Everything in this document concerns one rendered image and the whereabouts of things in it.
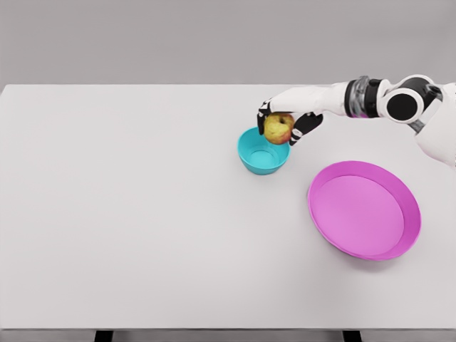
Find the pink plate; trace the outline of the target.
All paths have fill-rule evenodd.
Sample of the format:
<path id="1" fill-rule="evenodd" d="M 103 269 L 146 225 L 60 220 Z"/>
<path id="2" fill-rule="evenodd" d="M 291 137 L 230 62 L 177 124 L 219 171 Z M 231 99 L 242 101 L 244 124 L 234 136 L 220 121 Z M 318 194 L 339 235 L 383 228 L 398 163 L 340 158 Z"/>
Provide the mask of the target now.
<path id="1" fill-rule="evenodd" d="M 384 261 L 408 252 L 420 236 L 420 206 L 396 175 L 361 161 L 336 162 L 311 181 L 309 214 L 320 234 L 340 251 Z"/>

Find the yellow-red apple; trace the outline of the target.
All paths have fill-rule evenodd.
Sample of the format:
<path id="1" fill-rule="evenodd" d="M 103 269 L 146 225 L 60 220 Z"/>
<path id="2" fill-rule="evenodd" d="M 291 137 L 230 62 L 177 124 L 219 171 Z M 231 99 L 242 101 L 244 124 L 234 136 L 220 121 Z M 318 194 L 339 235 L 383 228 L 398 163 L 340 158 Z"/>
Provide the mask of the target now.
<path id="1" fill-rule="evenodd" d="M 295 120 L 289 113 L 272 113 L 264 121 L 264 136 L 275 145 L 287 143 L 291 138 Z"/>

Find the blue bowl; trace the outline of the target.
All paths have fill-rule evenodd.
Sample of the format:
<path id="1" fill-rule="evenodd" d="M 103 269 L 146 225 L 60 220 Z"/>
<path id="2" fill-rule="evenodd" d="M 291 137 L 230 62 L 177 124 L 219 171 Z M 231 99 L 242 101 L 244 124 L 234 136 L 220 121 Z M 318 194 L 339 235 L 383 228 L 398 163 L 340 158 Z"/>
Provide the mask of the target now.
<path id="1" fill-rule="evenodd" d="M 237 152 L 244 166 L 256 175 L 270 175 L 288 160 L 291 147 L 288 143 L 275 145 L 260 135 L 257 128 L 244 131 L 237 142 Z"/>

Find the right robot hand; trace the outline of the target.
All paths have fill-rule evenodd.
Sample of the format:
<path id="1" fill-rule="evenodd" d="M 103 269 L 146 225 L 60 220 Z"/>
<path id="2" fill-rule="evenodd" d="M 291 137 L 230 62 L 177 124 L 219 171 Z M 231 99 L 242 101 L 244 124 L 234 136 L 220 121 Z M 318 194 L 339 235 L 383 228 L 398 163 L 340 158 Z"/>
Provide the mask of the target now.
<path id="1" fill-rule="evenodd" d="M 295 145 L 304 135 L 316 129 L 323 122 L 321 96 L 324 89 L 318 86 L 303 86 L 285 90 L 265 100 L 258 109 L 257 127 L 260 135 L 264 135 L 264 121 L 272 113 L 289 113 L 295 123 L 291 138 L 287 142 Z"/>

